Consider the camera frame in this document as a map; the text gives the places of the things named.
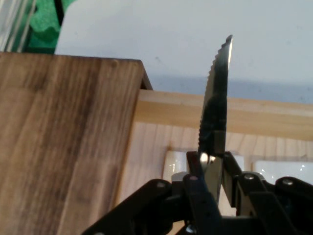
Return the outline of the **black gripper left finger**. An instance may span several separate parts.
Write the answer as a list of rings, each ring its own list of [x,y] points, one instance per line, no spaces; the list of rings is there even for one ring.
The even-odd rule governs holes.
[[[153,179],[87,228],[85,235],[165,235],[184,221],[197,235],[220,235],[222,217],[203,177],[197,152],[187,152],[190,173],[182,181]]]

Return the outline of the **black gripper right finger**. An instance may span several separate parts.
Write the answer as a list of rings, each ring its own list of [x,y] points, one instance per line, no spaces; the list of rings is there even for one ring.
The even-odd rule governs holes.
[[[235,217],[223,218],[226,235],[311,235],[313,187],[294,177],[268,183],[242,171],[230,152],[223,156],[223,188]]]

